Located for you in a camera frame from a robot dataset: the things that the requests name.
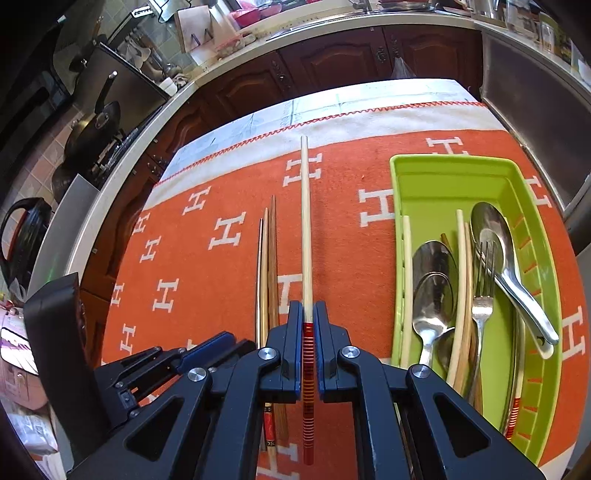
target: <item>fork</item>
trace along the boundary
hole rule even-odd
[[[480,359],[482,357],[482,340],[484,337],[484,325],[492,315],[492,301],[495,294],[495,250],[494,241],[480,243],[480,248],[476,250],[480,259],[478,274],[476,276],[474,299],[472,301],[472,320],[476,323],[477,348],[474,368],[470,379],[470,390],[468,393],[468,402],[474,401],[476,392],[476,378],[480,371]]]

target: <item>utensil tray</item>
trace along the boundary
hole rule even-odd
[[[396,307],[392,364],[401,354],[404,305],[402,216],[410,217],[412,252],[445,233],[457,259],[456,209],[469,221],[477,202],[489,202],[505,216],[511,230],[521,280],[540,303],[560,343],[554,355],[543,360],[532,336],[525,339],[524,384],[513,444],[537,463],[554,416],[562,352],[560,295],[554,261],[540,214],[530,188],[511,160],[469,155],[396,155],[390,159],[396,224]],[[512,362],[512,306],[498,289],[493,315],[486,323],[482,356],[483,414],[497,429],[509,394]],[[412,332],[410,364],[417,363],[421,339]],[[445,378],[434,355],[433,369]]]

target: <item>chopstick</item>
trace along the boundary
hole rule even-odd
[[[470,240],[470,225],[464,223],[464,237],[466,244],[466,302],[464,311],[464,331],[460,347],[460,358],[458,360],[456,379],[453,388],[463,396],[466,380],[468,378],[468,366],[470,363],[470,337],[472,335],[472,296],[473,296],[473,258],[472,241]]]
[[[312,324],[312,226],[308,137],[301,137],[301,263],[304,304],[303,379],[304,464],[314,463],[314,328]]]
[[[269,302],[268,302],[268,259],[269,259],[269,209],[265,208],[262,219],[262,248],[261,248],[261,346],[267,343],[269,333]],[[277,471],[277,447],[275,445],[275,427],[273,425],[272,405],[265,403],[264,407],[265,442],[269,457],[269,468]]]
[[[256,348],[261,348],[261,262],[262,262],[262,218],[259,220],[259,242],[256,255],[256,292],[255,292],[255,343]],[[267,451],[265,442],[265,428],[261,432],[260,450]]]
[[[271,196],[269,210],[269,328],[279,326],[279,295],[277,290],[277,201]],[[277,440],[287,445],[289,432],[287,429],[287,412],[285,405],[273,404],[275,435]]]
[[[466,318],[466,230],[464,229],[464,212],[456,210],[457,245],[458,245],[458,282],[456,303],[456,330],[453,334],[452,355],[447,371],[447,383],[455,384],[457,366],[460,360],[464,323]]]
[[[413,339],[413,246],[410,234],[410,217],[402,217],[402,241],[404,243],[404,321],[402,324],[402,349],[400,368],[409,367],[410,343]]]

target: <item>frying pan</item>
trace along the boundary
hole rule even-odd
[[[72,129],[64,148],[65,168],[80,174],[92,168],[101,152],[119,131],[119,102],[114,101],[105,105],[105,98],[116,78],[117,71],[113,71],[100,91],[94,113],[79,120]]]

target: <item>metal spoon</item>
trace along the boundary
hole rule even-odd
[[[450,329],[452,290],[441,273],[426,276],[417,287],[413,300],[413,329],[423,340],[419,363],[431,367],[435,341]]]
[[[441,336],[441,338],[437,341],[437,345],[435,346],[437,358],[439,359],[439,363],[443,367],[443,371],[445,373],[447,373],[449,370],[449,362],[452,360],[453,332],[455,330],[455,327],[451,327]]]
[[[490,203],[477,203],[472,209],[470,227],[475,243],[480,244],[486,241],[496,243],[496,249],[500,253],[495,259],[496,284],[509,297],[533,334],[542,341],[557,345],[558,334],[546,313],[521,284],[516,274],[513,239],[501,212]]]
[[[422,280],[431,273],[441,273],[447,277],[452,290],[452,313],[455,315],[457,305],[458,274],[456,262],[449,249],[438,240],[429,240],[417,248],[413,255],[413,293],[416,294]]]

